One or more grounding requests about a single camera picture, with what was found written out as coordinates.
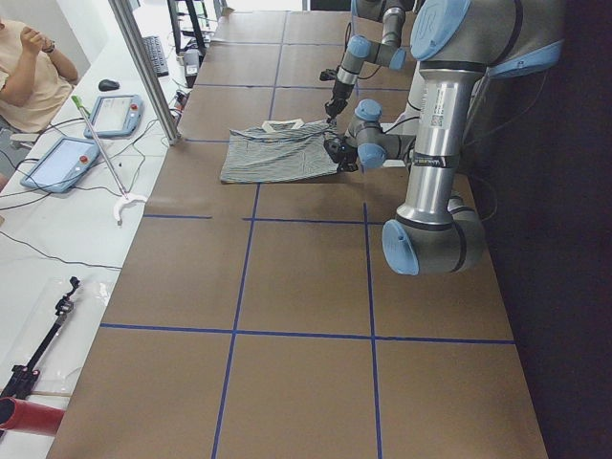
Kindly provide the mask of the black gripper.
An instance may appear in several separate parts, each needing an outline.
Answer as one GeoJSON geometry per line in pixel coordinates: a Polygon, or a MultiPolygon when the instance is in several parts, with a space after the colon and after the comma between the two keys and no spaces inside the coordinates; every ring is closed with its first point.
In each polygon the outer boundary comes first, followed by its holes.
{"type": "Polygon", "coordinates": [[[331,100],[324,104],[327,120],[334,120],[346,107],[354,89],[353,83],[335,80],[331,100]]]}
{"type": "Polygon", "coordinates": [[[356,172],[358,170],[357,149],[339,137],[324,140],[323,146],[331,161],[338,167],[338,172],[356,172]]]}

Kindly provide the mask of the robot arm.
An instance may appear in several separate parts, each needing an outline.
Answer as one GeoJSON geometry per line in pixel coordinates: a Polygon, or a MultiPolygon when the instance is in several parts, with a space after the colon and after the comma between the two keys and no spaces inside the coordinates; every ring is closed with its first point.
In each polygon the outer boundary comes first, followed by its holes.
{"type": "Polygon", "coordinates": [[[347,105],[365,63],[398,70],[408,56],[423,78],[414,135],[383,131],[381,106],[362,100],[346,133],[325,142],[341,171],[402,160],[407,193],[382,229],[382,247],[396,273],[454,273],[474,266],[485,248],[476,212],[454,192],[470,97],[482,77],[520,77],[555,65],[563,44],[561,1],[356,1],[352,12],[383,26],[374,42],[352,36],[335,73],[325,111],[347,105]]]}
{"type": "Polygon", "coordinates": [[[328,122],[333,122],[347,106],[365,62],[402,70],[406,57],[402,32],[406,15],[413,7],[414,1],[351,2],[353,16],[382,24],[382,41],[372,41],[361,34],[352,35],[346,42],[339,66],[320,74],[321,80],[334,81],[331,99],[324,105],[328,122]]]}

